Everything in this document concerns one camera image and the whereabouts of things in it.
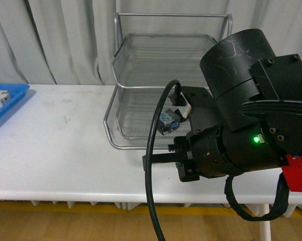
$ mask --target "white tabletop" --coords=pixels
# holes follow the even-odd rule
[[[0,200],[146,202],[142,156],[108,142],[114,86],[31,85],[0,119]],[[239,203],[273,203],[280,169],[234,180]],[[182,183],[174,163],[153,165],[155,202],[227,203],[225,178]],[[302,204],[302,193],[289,202]]]

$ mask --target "metal wire basket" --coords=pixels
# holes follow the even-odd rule
[[[112,69],[117,86],[107,109],[104,125],[111,145],[117,149],[145,149],[153,113],[159,97],[173,79],[181,85],[207,87],[199,63],[216,41],[208,35],[128,34],[122,41],[120,16],[214,17],[224,18],[219,40],[230,15],[162,15],[115,13],[115,47]],[[169,99],[164,110],[175,108]],[[188,122],[169,135],[155,138],[155,149],[166,149],[176,136],[190,131]]]
[[[205,86],[199,63],[214,44],[208,35],[129,34],[112,63],[115,80],[122,88],[164,88],[173,79]]]

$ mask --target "black cord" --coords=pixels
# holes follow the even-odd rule
[[[158,124],[158,120],[160,118],[163,106],[165,104],[166,98],[168,97],[173,86],[177,85],[177,88],[181,89],[180,82],[178,80],[172,80],[165,87],[159,102],[157,103],[156,109],[154,111],[153,120],[151,124],[150,134],[147,140],[146,146],[146,156],[145,156],[145,189],[146,189],[146,199],[147,205],[149,207],[150,216],[152,219],[153,227],[159,241],[165,241],[159,220],[157,218],[154,199],[153,199],[153,191],[152,191],[152,162],[151,157],[153,155],[154,141],[156,135],[156,128]]]

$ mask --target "metal frame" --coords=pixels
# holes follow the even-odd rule
[[[122,31],[122,24],[121,24],[121,16],[131,16],[131,17],[187,17],[187,18],[224,18],[220,35],[219,41],[223,39],[226,26],[228,24],[227,36],[231,35],[232,32],[232,15],[214,15],[214,14],[129,14],[129,13],[117,13],[114,12],[114,26],[115,26],[115,53],[120,48],[120,45],[123,42],[123,31]]]

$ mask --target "black cylindrical motor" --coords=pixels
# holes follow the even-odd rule
[[[262,31],[249,29],[220,41],[201,59],[200,68],[229,131],[256,122],[239,114],[242,103],[260,97],[248,70],[259,59],[274,56]]]

